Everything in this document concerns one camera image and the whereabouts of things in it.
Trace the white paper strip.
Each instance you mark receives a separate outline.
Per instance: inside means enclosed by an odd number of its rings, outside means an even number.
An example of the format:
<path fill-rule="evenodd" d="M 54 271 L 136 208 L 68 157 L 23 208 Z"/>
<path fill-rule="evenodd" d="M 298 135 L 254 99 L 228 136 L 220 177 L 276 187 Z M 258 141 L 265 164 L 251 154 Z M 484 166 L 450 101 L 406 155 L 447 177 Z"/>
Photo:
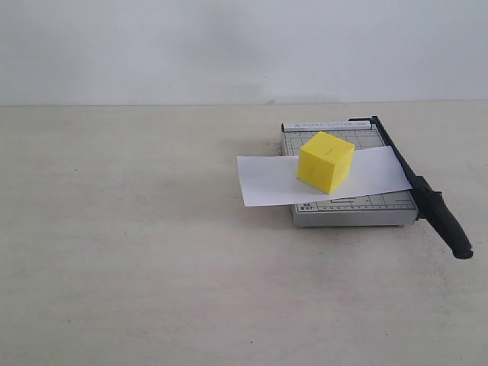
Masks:
<path fill-rule="evenodd" d="M 237 165 L 247 207 L 304 204 L 409 190 L 401 164 L 389 146 L 355 152 L 346 180 L 326 194 L 297 178 L 298 156 L 239 156 Z"/>

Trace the black cutter blade arm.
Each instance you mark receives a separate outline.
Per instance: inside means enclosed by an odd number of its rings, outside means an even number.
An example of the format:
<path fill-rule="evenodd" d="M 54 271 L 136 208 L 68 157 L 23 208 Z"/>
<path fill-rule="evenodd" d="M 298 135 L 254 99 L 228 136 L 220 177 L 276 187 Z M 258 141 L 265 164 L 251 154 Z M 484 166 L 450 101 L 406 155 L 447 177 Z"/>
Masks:
<path fill-rule="evenodd" d="M 455 258 L 463 260 L 472 258 L 474 251 L 470 240 L 467 238 L 467 235 L 458 220 L 448 209 L 442 193 L 433 190 L 423 176 L 417 175 L 410 168 L 383 124 L 380 122 L 378 116 L 372 116 L 371 123 L 376 125 L 384 142 L 392 148 L 411 185 L 409 191 L 419 210 L 418 218 L 428 221 L 431 227 L 451 249 Z"/>

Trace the grey paper cutter base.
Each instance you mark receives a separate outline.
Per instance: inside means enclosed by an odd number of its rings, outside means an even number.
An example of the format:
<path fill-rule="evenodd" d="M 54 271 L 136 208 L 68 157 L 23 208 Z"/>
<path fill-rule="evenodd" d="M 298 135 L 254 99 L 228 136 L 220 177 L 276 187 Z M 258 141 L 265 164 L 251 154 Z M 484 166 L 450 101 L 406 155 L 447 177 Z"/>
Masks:
<path fill-rule="evenodd" d="M 283 123 L 281 154 L 296 156 L 300 147 L 323 131 L 355 144 L 357 150 L 390 144 L 379 119 L 352 118 L 339 122 Z M 415 223 L 418 208 L 408 191 L 292 204 L 295 226 L 405 226 Z"/>

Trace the yellow foam cube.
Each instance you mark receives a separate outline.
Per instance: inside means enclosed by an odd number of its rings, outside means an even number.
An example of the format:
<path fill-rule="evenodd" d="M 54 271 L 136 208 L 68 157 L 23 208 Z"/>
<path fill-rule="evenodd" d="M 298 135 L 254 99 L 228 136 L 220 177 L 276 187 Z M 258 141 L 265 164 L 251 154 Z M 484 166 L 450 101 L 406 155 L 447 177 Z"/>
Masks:
<path fill-rule="evenodd" d="M 348 177 L 354 154 L 354 144 L 320 131 L 300 148 L 297 178 L 331 194 Z"/>

